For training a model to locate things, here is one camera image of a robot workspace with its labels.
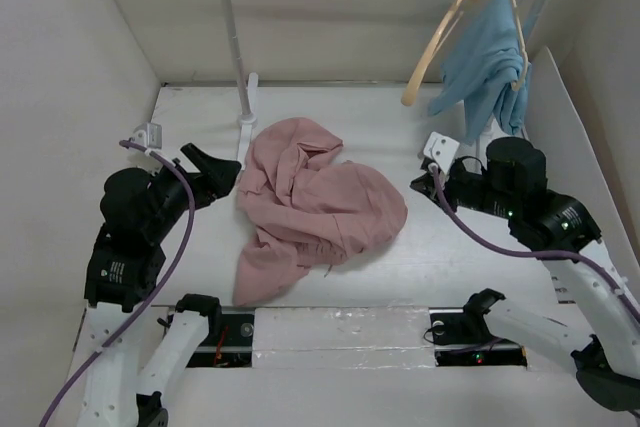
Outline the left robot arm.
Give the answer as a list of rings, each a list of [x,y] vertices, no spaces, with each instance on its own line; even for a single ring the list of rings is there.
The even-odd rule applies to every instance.
[[[192,143],[181,152],[194,171],[152,152],[162,165],[157,172],[128,167],[104,184],[104,223],[84,289],[95,350],[82,370],[80,426],[167,425],[169,397],[195,350],[222,334],[219,299],[186,294],[148,363],[139,364],[144,319],[177,267],[166,260],[164,239],[182,217],[191,231],[196,211],[228,196],[241,171],[240,162],[212,157]]]

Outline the pink trousers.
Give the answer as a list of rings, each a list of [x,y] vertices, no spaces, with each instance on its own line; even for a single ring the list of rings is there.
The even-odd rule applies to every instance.
[[[408,217],[379,171],[336,162],[342,139],[308,118],[272,124],[251,142],[236,195],[255,228],[236,267],[232,302],[270,301],[310,269],[383,247]]]

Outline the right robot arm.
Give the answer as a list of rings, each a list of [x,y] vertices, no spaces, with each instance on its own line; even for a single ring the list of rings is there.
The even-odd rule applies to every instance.
[[[572,375],[601,407],[638,416],[639,302],[613,264],[589,258],[602,235],[587,208],[548,188],[546,157],[525,139],[491,141],[477,173],[465,168],[458,149],[457,141],[432,133],[423,150],[424,173],[411,189],[482,247],[540,261],[592,331],[582,334],[486,288],[470,296],[456,321],[432,321],[432,343],[460,343],[462,356],[503,340],[527,347]]]

